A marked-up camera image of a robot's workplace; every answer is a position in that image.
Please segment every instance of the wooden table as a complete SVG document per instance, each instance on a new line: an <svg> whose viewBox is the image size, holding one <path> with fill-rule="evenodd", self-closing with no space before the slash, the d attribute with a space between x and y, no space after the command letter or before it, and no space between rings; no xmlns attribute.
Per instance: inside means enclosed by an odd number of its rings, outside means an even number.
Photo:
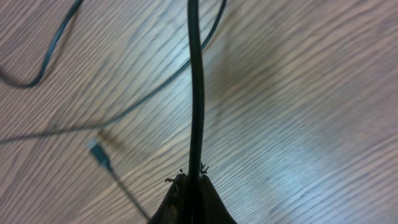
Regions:
<svg viewBox="0 0 398 224"><path fill-rule="evenodd" d="M189 57L186 1L86 0L51 73L0 83L0 138L102 121ZM221 1L200 1L202 40ZM3 0L0 67L28 82L73 0ZM398 223L398 2L230 0L204 50L203 162L238 223ZM101 135L153 214L188 170L190 68ZM0 146L0 223L145 223L85 150Z"/></svg>

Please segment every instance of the wooden surface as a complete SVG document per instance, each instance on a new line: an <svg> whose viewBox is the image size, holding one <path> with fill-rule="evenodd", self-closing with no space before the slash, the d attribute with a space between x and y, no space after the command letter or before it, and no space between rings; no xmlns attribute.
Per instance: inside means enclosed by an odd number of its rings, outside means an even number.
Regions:
<svg viewBox="0 0 398 224"><path fill-rule="evenodd" d="M201 0L207 35L221 1ZM33 78L72 0L2 0L0 66ZM233 0L204 51L203 162L238 223L398 223L398 2ZM112 117L188 58L186 1L86 0L31 90L0 84L0 138ZM103 133L153 214L187 171L190 68ZM145 223L85 150L0 146L0 223Z"/></svg>

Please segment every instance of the cable connector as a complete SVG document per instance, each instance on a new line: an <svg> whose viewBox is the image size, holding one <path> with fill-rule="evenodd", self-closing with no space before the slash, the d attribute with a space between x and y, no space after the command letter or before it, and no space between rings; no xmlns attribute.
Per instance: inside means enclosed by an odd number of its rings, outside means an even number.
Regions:
<svg viewBox="0 0 398 224"><path fill-rule="evenodd" d="M90 149L91 155L97 160L100 166L110 171L110 173L113 173L111 159L106 154L102 146L100 146L95 140L92 140L90 143L88 143L87 148Z"/></svg>

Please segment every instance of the curved cable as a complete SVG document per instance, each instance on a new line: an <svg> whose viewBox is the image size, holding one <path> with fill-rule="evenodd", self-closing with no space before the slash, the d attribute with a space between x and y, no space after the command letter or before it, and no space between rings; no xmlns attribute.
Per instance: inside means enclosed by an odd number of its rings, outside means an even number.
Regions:
<svg viewBox="0 0 398 224"><path fill-rule="evenodd" d="M203 41L201 45L201 49L203 50L207 44L209 43L210 39L213 37L213 34L215 33L218 24L220 22L221 16L223 15L223 11L225 9L226 5L226 0L223 0L220 6L220 9L217 13L216 19L214 21L213 26L210 29L209 34L207 35L205 41ZM34 139L34 138L46 138L54 135L59 135L59 134L65 134L65 133L72 133L72 132L77 132L77 131L85 131L89 129L101 129L104 127L107 127L108 125L115 123L119 121L120 119L124 118L126 115L134 111L136 108L138 108L140 105L154 97L158 92L162 91L165 87L167 87L169 84L171 84L181 73L191 64L191 60L188 60L181 66L180 69L178 69L172 76L168 77L166 81L164 81L162 84L160 84L157 88L152 90L148 95L145 97L141 98L134 104L132 104L130 107L128 107L125 111L122 113L114 116L113 118L103 121L100 123L94 123L94 124L87 124L87 125L76 125L72 126L70 128L65 128L65 129L59 129L59 130L54 130L54 131L42 131L39 133L32 133L32 134L25 134L21 136L16 136L16 137L11 137L11 138L6 138L6 139L0 139L0 145L2 144L7 144L10 142L15 142L15 141L21 141L21 140L27 140L27 139Z"/></svg>
<svg viewBox="0 0 398 224"><path fill-rule="evenodd" d="M44 60L42 63L42 67L40 68L39 73L33 79L33 81L31 81L28 84L19 83L17 81L14 81L13 79L9 78L2 70L0 70L0 80L2 80L5 84L10 85L15 88L32 88L32 87L36 86L44 76L44 72L45 72L47 66L49 65L52 52L54 51L55 46L57 45L57 42L60 40L63 31L65 30L66 26L68 25L70 19L77 12L77 10L80 7L80 5L82 4L82 2L83 2L83 0L76 0L75 3L73 4L73 6L69 9L67 16L65 16L65 18L63 19L63 22L61 23L60 27L58 28L57 32L55 33L54 38L51 41L50 47L47 50L47 53L45 54L45 57L44 57Z"/></svg>

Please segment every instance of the wood grain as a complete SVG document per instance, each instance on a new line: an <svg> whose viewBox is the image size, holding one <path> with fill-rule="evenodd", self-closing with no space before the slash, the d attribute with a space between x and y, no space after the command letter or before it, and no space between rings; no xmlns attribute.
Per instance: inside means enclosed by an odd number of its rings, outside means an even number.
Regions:
<svg viewBox="0 0 398 224"><path fill-rule="evenodd" d="M0 67L28 81L72 0L3 0ZM221 1L200 1L202 37ZM398 3L230 0L203 52L203 162L238 223L398 223ZM40 86L0 84L0 138L112 117L189 57L186 1L86 0ZM153 214L187 171L189 69L102 130ZM0 223L145 223L86 144L0 146Z"/></svg>

